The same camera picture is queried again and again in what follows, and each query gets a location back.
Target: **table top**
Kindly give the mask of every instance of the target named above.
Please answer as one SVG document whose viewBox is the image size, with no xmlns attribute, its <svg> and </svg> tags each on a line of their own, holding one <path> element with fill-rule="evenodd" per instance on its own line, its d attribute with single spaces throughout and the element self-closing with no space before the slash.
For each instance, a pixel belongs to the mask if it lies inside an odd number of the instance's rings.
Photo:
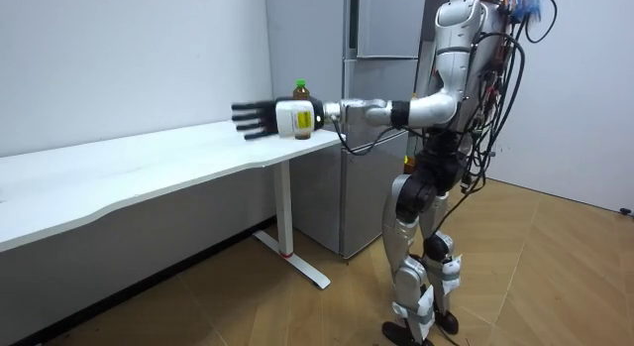
<svg viewBox="0 0 634 346">
<path fill-rule="evenodd" d="M 338 143 L 328 131 L 308 140 L 245 141 L 232 122 L 219 122 L 1 158 L 0 252 L 125 206 Z"/>
</svg>

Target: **gray refrigerator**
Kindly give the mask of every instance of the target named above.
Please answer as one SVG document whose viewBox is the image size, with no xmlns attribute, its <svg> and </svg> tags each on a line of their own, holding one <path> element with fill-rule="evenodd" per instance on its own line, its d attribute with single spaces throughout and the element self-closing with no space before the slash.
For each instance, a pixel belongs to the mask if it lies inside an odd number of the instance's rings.
<svg viewBox="0 0 634 346">
<path fill-rule="evenodd" d="M 266 0 L 273 94 L 297 78 L 311 95 L 409 100 L 417 74 L 425 0 Z M 385 128 L 344 126 L 367 149 Z M 392 181 L 403 171 L 407 134 L 384 136 L 356 157 L 332 147 L 291 160 L 293 225 L 344 258 L 380 236 Z"/>
</svg>

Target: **table leg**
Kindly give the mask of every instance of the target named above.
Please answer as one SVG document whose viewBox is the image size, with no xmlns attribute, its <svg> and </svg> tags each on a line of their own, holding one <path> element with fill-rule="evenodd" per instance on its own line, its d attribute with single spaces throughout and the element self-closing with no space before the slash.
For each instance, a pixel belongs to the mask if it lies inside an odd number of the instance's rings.
<svg viewBox="0 0 634 346">
<path fill-rule="evenodd" d="M 254 236 L 264 242 L 269 248 L 276 251 L 286 262 L 290 263 L 299 270 L 299 272 L 308 277 L 317 287 L 323 289 L 330 284 L 330 280 L 293 253 L 293 226 L 290 206 L 290 172 L 288 170 L 288 161 L 273 166 L 273 179 L 275 184 L 275 208 L 277 212 L 277 236 L 279 242 L 275 241 L 264 231 L 258 231 Z"/>
</svg>

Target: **white table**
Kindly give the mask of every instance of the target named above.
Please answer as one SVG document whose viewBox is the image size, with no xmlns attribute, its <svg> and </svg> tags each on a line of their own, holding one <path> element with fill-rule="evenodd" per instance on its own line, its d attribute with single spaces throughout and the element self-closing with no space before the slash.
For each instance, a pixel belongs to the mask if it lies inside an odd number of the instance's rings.
<svg viewBox="0 0 634 346">
<path fill-rule="evenodd" d="M 247 142 L 232 122 L 174 129 L 0 159 L 0 252 L 81 227 L 123 208 L 197 183 L 273 165 L 279 242 L 257 238 L 319 288 L 330 281 L 293 254 L 288 160 L 339 143 Z"/>
</svg>

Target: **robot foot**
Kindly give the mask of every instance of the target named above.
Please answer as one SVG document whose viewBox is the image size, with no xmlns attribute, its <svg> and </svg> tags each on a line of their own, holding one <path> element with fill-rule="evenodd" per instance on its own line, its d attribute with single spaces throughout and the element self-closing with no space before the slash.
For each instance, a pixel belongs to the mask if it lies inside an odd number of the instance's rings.
<svg viewBox="0 0 634 346">
<path fill-rule="evenodd" d="M 422 345 L 414 341 L 408 327 L 403 327 L 393 322 L 384 322 L 381 327 L 383 335 L 396 346 L 434 346 L 429 340 L 424 340 Z"/>
<path fill-rule="evenodd" d="M 447 311 L 445 314 L 436 311 L 436 325 L 442 328 L 445 332 L 450 335 L 456 335 L 458 333 L 459 324 L 458 319 L 454 316 L 451 311 Z"/>
</svg>

